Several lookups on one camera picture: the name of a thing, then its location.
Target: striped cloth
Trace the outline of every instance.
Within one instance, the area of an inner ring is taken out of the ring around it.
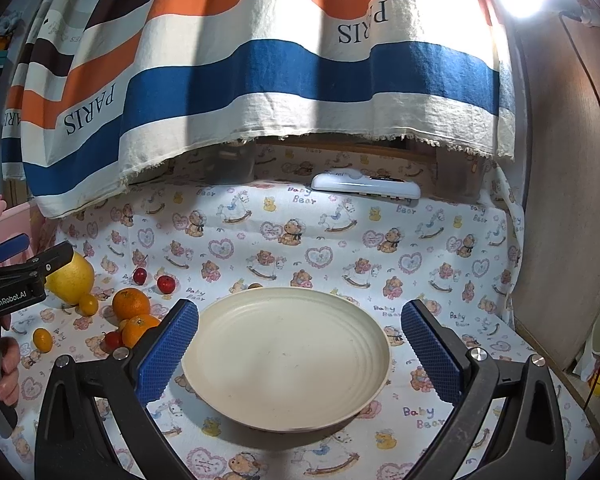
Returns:
[[[43,0],[7,99],[4,176],[57,218],[238,138],[407,136],[512,157],[503,38],[488,0]]]

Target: white plate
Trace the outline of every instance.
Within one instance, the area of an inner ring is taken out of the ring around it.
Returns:
[[[384,332],[350,301],[306,288],[263,287],[203,310],[182,368],[218,412],[286,433],[356,415],[384,386],[390,362]]]

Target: human hand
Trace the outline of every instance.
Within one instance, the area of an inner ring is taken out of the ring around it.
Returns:
[[[5,330],[11,327],[11,316],[0,318],[0,324]],[[13,337],[2,338],[2,378],[0,379],[0,400],[7,406],[18,401],[18,364],[20,363],[20,347]]]

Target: patterned tablecloth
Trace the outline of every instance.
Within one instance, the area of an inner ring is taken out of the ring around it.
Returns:
[[[484,206],[426,198],[432,168],[405,160],[304,148],[266,146],[257,157],[259,181],[209,187],[191,181],[201,171],[195,152],[179,159],[169,176],[48,225],[50,243],[69,240],[96,270],[100,311],[81,317],[49,297],[13,316],[8,335],[20,343],[19,427],[0,448],[33,478],[37,418],[49,371],[61,354],[77,361],[106,357],[103,332],[114,330],[113,294],[141,287],[152,313],[163,317],[178,298],[204,309],[250,283],[314,288],[368,310],[392,346],[386,386],[348,426],[336,433],[271,435],[250,430],[212,410],[178,368],[163,397],[148,405],[158,428],[199,479],[399,480],[431,443],[451,406],[438,399],[426,372],[400,330],[405,301],[421,298],[467,347],[483,346],[496,359],[523,361],[533,350],[510,327],[509,293],[522,253],[516,233],[522,209],[499,168],[484,179]],[[369,174],[409,177],[422,187],[416,202],[312,191],[317,171],[351,166]],[[176,279],[162,295],[155,280]],[[32,346],[39,326],[55,339],[49,354]],[[576,479],[598,450],[582,410],[554,378],[563,415],[568,479]],[[107,401],[100,415],[125,468],[141,476]],[[495,401],[459,472],[475,468],[502,406]]]

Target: red object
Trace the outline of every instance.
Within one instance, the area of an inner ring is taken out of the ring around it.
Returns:
[[[136,270],[134,270],[134,283],[136,285],[144,285],[145,281],[146,270],[144,270],[142,267],[138,267]]]
[[[122,334],[120,332],[109,332],[104,336],[104,345],[109,352],[113,352],[116,348],[124,346],[122,343]]]
[[[174,290],[176,290],[176,280],[174,280],[171,276],[164,274],[158,278],[158,288],[163,294],[171,294]]]

